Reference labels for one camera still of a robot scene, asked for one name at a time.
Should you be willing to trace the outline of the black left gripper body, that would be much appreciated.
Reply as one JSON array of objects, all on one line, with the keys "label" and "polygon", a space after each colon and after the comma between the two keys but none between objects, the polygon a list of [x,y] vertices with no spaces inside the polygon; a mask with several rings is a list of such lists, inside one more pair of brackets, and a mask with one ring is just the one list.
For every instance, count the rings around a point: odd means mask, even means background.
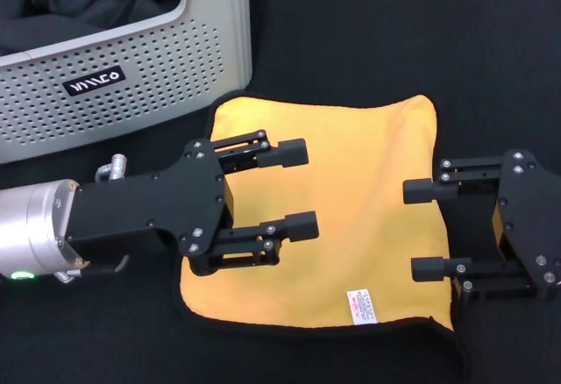
[{"label": "black left gripper body", "polygon": [[197,275],[224,267],[220,232],[233,225],[233,197],[215,147],[187,143],[165,169],[81,186],[67,241],[87,261],[174,247]]}]

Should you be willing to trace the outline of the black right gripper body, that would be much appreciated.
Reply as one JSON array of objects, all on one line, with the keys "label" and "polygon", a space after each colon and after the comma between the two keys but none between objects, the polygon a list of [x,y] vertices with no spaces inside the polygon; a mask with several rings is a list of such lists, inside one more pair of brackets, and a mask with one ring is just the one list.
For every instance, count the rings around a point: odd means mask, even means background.
[{"label": "black right gripper body", "polygon": [[503,259],[516,267],[523,288],[541,297],[560,294],[560,174],[529,150],[508,150],[501,160],[493,213]]}]

